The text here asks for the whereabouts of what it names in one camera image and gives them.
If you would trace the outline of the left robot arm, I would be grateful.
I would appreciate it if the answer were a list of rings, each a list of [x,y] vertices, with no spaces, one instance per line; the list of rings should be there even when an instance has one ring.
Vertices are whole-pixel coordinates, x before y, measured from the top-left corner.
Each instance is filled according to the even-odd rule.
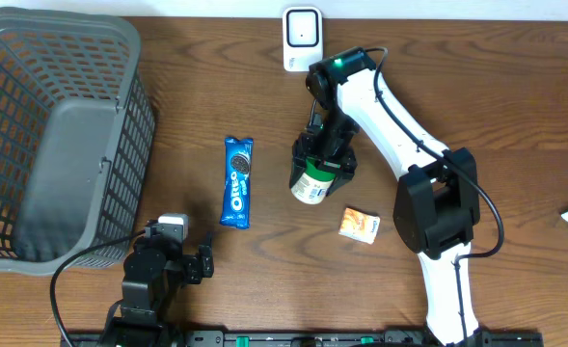
[[[185,254],[187,227],[149,222],[123,263],[122,298],[112,305],[102,337],[104,347],[183,346],[183,332],[165,321],[177,291],[214,274],[212,237],[195,254]]]

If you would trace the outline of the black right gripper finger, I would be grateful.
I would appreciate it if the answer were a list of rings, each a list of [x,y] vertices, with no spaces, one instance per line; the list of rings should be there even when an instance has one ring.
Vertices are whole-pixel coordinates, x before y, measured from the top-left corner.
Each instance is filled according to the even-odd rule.
[[[294,144],[292,146],[292,165],[289,180],[289,188],[292,189],[302,174],[307,169],[307,150],[302,144]]]
[[[324,165],[331,168],[331,172],[335,178],[327,191],[327,197],[330,197],[338,188],[349,183],[357,169],[357,160],[354,153],[345,153],[340,158],[328,158],[324,161]]]

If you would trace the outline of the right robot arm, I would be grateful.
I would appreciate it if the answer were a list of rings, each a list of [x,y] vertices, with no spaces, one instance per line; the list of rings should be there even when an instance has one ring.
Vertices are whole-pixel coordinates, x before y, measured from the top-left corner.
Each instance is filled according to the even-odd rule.
[[[314,106],[292,147],[289,188],[305,204],[319,204],[354,177],[352,138],[364,131],[397,180],[393,222],[419,258],[428,303],[425,326],[442,346],[467,346],[480,335],[473,313],[468,265],[479,205],[500,215],[477,182],[465,148],[451,150],[425,130],[389,89],[383,64],[353,47],[309,65],[306,87]]]

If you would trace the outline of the orange white snack packet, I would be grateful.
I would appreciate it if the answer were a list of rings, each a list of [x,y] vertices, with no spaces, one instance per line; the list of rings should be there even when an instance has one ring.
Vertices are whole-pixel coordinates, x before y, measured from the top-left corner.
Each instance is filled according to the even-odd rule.
[[[373,244],[381,219],[378,216],[346,207],[338,234],[366,244]]]

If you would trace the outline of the blue Oreo cookie pack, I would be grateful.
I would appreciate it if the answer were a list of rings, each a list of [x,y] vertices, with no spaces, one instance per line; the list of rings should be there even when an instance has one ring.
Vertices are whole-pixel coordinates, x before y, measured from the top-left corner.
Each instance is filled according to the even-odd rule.
[[[225,192],[220,224],[226,227],[250,227],[251,167],[254,140],[251,138],[225,140]]]

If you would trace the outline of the green lid white jar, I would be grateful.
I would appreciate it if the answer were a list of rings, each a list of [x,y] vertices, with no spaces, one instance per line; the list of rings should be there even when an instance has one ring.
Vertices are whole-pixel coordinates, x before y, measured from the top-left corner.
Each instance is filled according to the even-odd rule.
[[[319,170],[315,161],[307,158],[306,171],[290,191],[297,200],[305,204],[319,204],[327,197],[334,178],[333,173]]]

